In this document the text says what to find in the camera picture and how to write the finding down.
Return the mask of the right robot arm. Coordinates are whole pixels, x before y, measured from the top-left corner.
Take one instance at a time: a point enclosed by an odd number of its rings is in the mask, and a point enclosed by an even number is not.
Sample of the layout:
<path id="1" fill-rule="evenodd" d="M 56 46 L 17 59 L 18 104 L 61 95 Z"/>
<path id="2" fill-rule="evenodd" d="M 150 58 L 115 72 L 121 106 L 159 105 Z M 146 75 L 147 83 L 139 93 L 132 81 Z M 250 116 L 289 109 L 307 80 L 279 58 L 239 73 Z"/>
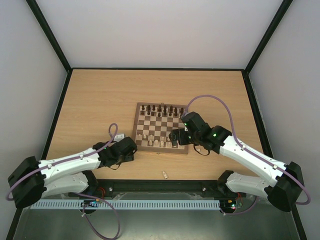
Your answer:
<path id="1" fill-rule="evenodd" d="M 222 126 L 205 127 L 203 130 L 174 129 L 169 134 L 172 145 L 202 146 L 208 152 L 215 152 L 235 160 L 257 176 L 245 176 L 233 171 L 225 171 L 218 183 L 218 191 L 229 196 L 242 192 L 267 199 L 274 207 L 290 212 L 304 187 L 301 167 L 275 160 L 235 139 Z"/>

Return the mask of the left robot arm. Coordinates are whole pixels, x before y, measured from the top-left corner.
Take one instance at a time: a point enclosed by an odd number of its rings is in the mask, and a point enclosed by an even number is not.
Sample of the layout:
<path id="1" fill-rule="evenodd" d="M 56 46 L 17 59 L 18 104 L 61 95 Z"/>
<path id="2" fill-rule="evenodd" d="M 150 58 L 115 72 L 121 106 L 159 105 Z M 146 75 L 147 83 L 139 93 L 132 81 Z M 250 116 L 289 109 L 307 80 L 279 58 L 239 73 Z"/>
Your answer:
<path id="1" fill-rule="evenodd" d="M 93 195 L 98 181 L 93 170 L 131 162 L 138 150 L 130 137 L 98 142 L 82 152 L 51 160 L 28 157 L 8 177 L 7 200 L 16 208 L 26 208 L 45 197 L 77 193 Z"/>

